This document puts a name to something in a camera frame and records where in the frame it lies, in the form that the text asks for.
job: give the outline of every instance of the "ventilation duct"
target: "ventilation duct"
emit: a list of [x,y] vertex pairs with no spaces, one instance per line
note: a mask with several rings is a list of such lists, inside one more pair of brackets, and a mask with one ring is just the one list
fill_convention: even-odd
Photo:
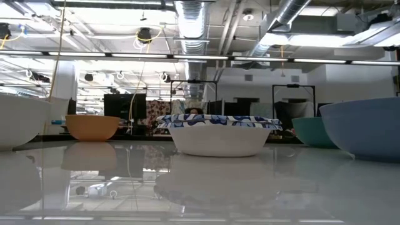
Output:
[[264,36],[249,52],[248,56],[263,57],[270,45],[268,42],[271,37],[268,32],[281,26],[291,24],[301,11],[311,2],[311,0],[282,0],[277,11],[272,13],[273,19],[266,16],[263,21]]
[[[208,3],[196,1],[175,2],[178,14],[180,37],[190,39],[182,41],[184,54],[200,55],[205,53],[206,43],[202,39],[206,33]],[[186,61],[185,75],[187,80],[205,80],[206,65],[203,62]],[[190,98],[201,99],[203,84],[188,84]]]

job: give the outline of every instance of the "computer monitor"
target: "computer monitor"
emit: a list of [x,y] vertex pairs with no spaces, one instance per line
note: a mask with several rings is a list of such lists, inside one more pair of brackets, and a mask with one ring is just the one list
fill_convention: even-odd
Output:
[[[105,94],[104,115],[129,119],[129,107],[134,94]],[[146,94],[136,94],[132,104],[132,118],[146,119]]]

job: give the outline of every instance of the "teal bowl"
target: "teal bowl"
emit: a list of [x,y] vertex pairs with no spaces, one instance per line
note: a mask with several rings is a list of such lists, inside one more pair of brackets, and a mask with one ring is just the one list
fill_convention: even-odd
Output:
[[321,117],[296,118],[292,122],[294,132],[302,143],[314,148],[338,148],[326,133]]

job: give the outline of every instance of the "ceiling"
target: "ceiling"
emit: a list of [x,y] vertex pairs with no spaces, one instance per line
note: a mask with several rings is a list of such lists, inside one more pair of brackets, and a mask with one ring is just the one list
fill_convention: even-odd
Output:
[[[244,52],[250,50],[256,43],[259,33],[259,25],[263,15],[270,13],[278,8],[278,0],[248,0],[245,8],[252,9],[254,19],[251,21],[239,20],[235,31],[236,39],[232,42],[229,52]],[[308,16],[334,16],[338,10],[349,8],[357,9],[360,5],[364,10],[372,10],[382,6],[390,6],[393,1],[320,1],[315,0],[301,13]],[[221,35],[223,33],[224,12],[231,4],[231,0],[217,0],[209,7],[209,26],[207,36],[207,54],[216,54],[219,47]],[[181,53],[180,41],[174,40],[179,37],[177,18],[174,12],[157,10],[134,10],[117,9],[117,4],[113,9],[87,8],[87,7],[67,7],[66,22],[64,24],[64,36],[62,41],[62,51],[104,51],[112,53]],[[21,38],[7,42],[4,50],[35,50],[35,51],[57,51],[59,47],[60,17],[54,7],[51,11],[52,17],[35,17],[25,14],[21,15],[11,9],[6,3],[0,1],[0,23],[10,23],[12,37],[19,36],[21,32],[20,24],[25,24],[26,33]],[[152,36],[158,36],[147,46],[138,46],[134,44],[135,35],[142,27],[151,28]],[[334,56],[334,48],[329,47],[299,47],[283,46],[283,52],[280,48],[271,48],[271,56],[283,56],[298,58],[325,58]],[[357,56],[352,55],[353,49],[342,49],[341,55],[349,54],[351,57],[364,57],[376,59],[375,54],[365,54],[371,49],[358,50],[364,51]],[[101,81],[86,82],[84,76],[86,73],[108,74],[114,76],[114,83],[118,86],[137,86],[139,77],[142,74],[141,84],[147,87],[169,87],[169,84],[160,80],[162,73],[170,74],[174,79],[185,79],[184,64],[181,62],[119,62],[119,61],[77,61],[81,70],[81,85],[105,85]],[[271,64],[275,68],[281,68],[280,63]],[[304,69],[302,64],[285,65],[288,69]],[[51,78],[54,68],[54,62],[48,59],[21,59],[4,57],[0,59],[0,83],[8,84],[32,84],[35,81],[29,80],[26,76],[26,70],[39,72]],[[236,71],[237,74],[245,74],[243,70]],[[222,83],[231,85],[240,85],[242,79],[221,79]],[[28,93],[42,96],[48,92],[48,89],[37,87],[23,88]],[[108,93],[108,89],[91,89],[90,92],[79,91],[78,95],[96,96]],[[177,96],[183,97],[183,92],[177,93]],[[159,97],[169,95],[169,91],[153,91],[149,96]]]

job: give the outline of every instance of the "light blue bowl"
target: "light blue bowl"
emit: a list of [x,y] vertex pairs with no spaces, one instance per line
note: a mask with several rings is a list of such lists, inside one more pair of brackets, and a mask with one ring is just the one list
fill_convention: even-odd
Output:
[[358,159],[400,162],[400,97],[320,108],[333,143]]

